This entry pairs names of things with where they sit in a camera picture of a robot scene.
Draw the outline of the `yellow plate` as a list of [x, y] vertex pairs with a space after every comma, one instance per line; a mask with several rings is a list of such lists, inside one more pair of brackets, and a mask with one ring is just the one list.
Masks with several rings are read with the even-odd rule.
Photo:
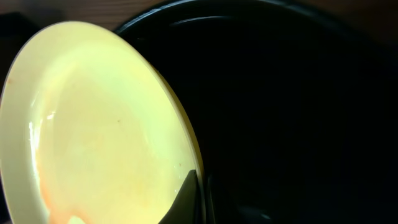
[[1, 182], [13, 223], [159, 223], [203, 162], [163, 76], [87, 22], [34, 34], [1, 93]]

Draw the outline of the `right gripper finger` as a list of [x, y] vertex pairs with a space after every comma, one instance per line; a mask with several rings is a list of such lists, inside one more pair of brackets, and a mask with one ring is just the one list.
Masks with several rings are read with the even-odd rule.
[[196, 170], [187, 174], [178, 194], [159, 224], [201, 223], [200, 193]]

